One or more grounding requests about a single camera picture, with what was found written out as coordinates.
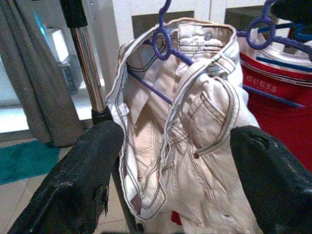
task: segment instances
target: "black handle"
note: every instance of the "black handle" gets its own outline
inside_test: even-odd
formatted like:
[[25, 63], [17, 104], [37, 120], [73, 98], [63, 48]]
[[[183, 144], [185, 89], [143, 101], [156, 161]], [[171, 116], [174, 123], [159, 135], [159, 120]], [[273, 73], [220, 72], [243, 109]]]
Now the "black handle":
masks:
[[88, 25], [82, 0], [59, 0], [68, 28], [80, 28]]

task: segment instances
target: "teal rug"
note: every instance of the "teal rug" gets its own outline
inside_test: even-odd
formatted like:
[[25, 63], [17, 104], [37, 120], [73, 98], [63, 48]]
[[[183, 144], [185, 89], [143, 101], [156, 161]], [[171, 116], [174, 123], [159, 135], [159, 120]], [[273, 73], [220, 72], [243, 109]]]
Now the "teal rug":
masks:
[[59, 148], [38, 141], [0, 148], [0, 185], [47, 174], [59, 160]]

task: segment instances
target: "red t-shirt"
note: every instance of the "red t-shirt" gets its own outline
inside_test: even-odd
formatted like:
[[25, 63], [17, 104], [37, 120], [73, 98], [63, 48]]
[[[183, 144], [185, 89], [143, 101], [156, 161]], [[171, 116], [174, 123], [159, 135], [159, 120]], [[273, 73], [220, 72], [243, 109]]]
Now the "red t-shirt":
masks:
[[285, 71], [240, 55], [244, 84], [305, 107], [294, 108], [249, 92], [248, 108], [261, 129], [281, 140], [312, 172], [312, 74]]

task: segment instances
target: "clothes drying rack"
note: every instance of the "clothes drying rack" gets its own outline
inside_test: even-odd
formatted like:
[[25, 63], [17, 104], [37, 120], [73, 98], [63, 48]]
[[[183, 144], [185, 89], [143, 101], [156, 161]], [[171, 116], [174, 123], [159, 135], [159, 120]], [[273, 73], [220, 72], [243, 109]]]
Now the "clothes drying rack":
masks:
[[[170, 0], [166, 1], [164, 7], [160, 10], [160, 14], [163, 15], [167, 11], [170, 2]], [[95, 63], [88, 30], [86, 27], [88, 23], [83, 10], [82, 1], [60, 0], [60, 3], [67, 26], [70, 28], [73, 37], [84, 81], [86, 83], [86, 87], [90, 97], [92, 105], [92, 121], [94, 126], [89, 130], [88, 133], [83, 135], [78, 140], [77, 144], [70, 151], [70, 153], [65, 156], [66, 160], [64, 160], [64, 158], [60, 163], [58, 163], [59, 165], [56, 166], [51, 173], [49, 173], [46, 178], [50, 180], [46, 181], [45, 179], [43, 181], [41, 186], [35, 192], [29, 205], [25, 208], [25, 210], [14, 223], [13, 227], [9, 231], [9, 234], [52, 234], [56, 232], [59, 234], [92, 233], [91, 230], [94, 231], [100, 213], [103, 210], [107, 212], [107, 186], [109, 183], [110, 174], [112, 174], [114, 180], [118, 198], [121, 203], [122, 211], [124, 213], [129, 232], [132, 234], [143, 233], [142, 225], [137, 225], [136, 219], [131, 214], [123, 197], [123, 191], [118, 171], [118, 152], [121, 148], [121, 144], [123, 141], [123, 132], [117, 124], [112, 122], [111, 113], [105, 104], [105, 98], [103, 97], [103, 91], [99, 81], [98, 70]], [[165, 36], [166, 40], [168, 42], [171, 42], [168, 33], [163, 27], [163, 21], [160, 22], [160, 28], [156, 30], [153, 40], [155, 40], [158, 33], [162, 33]], [[145, 43], [150, 45], [155, 44], [153, 43], [153, 41], [147, 41]], [[167, 53], [165, 55], [161, 55], [155, 46], [154, 50], [156, 55], [161, 60], [167, 59], [170, 54], [174, 54], [179, 58], [184, 57], [184, 55], [171, 49], [170, 46], [168, 46]], [[187, 59], [188, 58], [186, 58], [186, 63], [191, 64], [192, 61], [188, 61]], [[109, 139], [114, 139], [115, 145], [114, 143], [112, 143], [109, 146], [105, 147], [105, 145], [107, 145], [107, 142], [109, 142]], [[99, 155], [99, 152], [96, 150], [97, 148], [101, 148], [102, 151], [106, 152], [107, 154], [105, 156]], [[77, 168], [76, 170], [72, 169], [73, 164]], [[239, 172], [244, 171], [244, 168], [248, 167], [248, 165], [244, 164], [244, 162], [240, 162], [240, 164], [238, 163], [236, 165], [238, 165], [237, 169]], [[101, 169], [103, 169], [105, 173], [100, 174], [94, 170], [95, 168], [99, 169], [101, 166]], [[294, 182], [293, 178], [300, 178], [300, 175], [306, 173], [305, 171], [301, 170], [300, 166], [296, 162], [296, 159], [288, 159], [287, 161], [281, 159], [280, 168], [284, 168], [285, 172], [279, 172], [278, 175], [283, 175], [283, 173], [287, 174], [287, 180], [290, 179], [291, 183], [296, 182], [296, 184], [293, 184], [293, 186], [296, 186], [298, 183], [298, 180]], [[86, 181], [86, 175], [90, 176], [93, 180]], [[271, 173], [262, 171], [259, 172], [259, 178], [257, 181], [264, 182], [267, 180], [268, 176], [276, 175], [276, 171], [273, 171]], [[241, 180], [243, 180], [242, 182], [247, 182], [251, 188], [257, 187], [257, 184], [250, 182], [250, 180], [248, 179], [249, 178], [241, 178]], [[100, 184], [100, 186], [97, 188], [96, 191], [89, 191], [89, 194], [86, 193], [84, 195], [81, 195], [83, 193], [81, 193], [81, 191], [78, 191], [79, 189], [71, 187], [73, 183], [79, 184], [79, 189], [92, 188], [93, 184], [95, 183]], [[274, 192], [279, 190], [283, 191], [283, 189], [284, 185], [282, 184], [276, 185], [276, 187], [273, 188]], [[312, 188], [310, 193], [307, 192], [308, 199], [311, 199], [311, 193]], [[90, 207], [86, 206], [86, 204], [90, 204], [90, 206], [95, 207], [95, 209], [88, 210], [88, 208]], [[264, 202], [263, 206], [270, 211], [275, 211], [269, 203], [267, 204]], [[276, 232], [274, 233], [283, 234], [287, 233], [286, 231], [287, 230], [277, 226]]]

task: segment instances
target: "tile floor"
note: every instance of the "tile floor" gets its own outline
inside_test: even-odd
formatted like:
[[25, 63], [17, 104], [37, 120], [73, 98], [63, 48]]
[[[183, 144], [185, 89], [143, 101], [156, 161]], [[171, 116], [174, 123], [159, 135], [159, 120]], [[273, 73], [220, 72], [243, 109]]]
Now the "tile floor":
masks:
[[[24, 143], [34, 139], [19, 141], [0, 142], [0, 147], [10, 146], [18, 143]], [[70, 148], [60, 150], [59, 158], [62, 159]], [[0, 185], [0, 234], [6, 234], [13, 225], [16, 218], [27, 206], [35, 190], [43, 181], [45, 175], [19, 180], [13, 183]], [[164, 209], [156, 218], [143, 223], [146, 233], [171, 234], [183, 231], [181, 226], [176, 225], [170, 220], [171, 212]], [[117, 197], [117, 192], [113, 180], [110, 182], [110, 194], [108, 203], [108, 214], [99, 218], [95, 234], [103, 231], [122, 231], [127, 232], [128, 228], [121, 205]]]

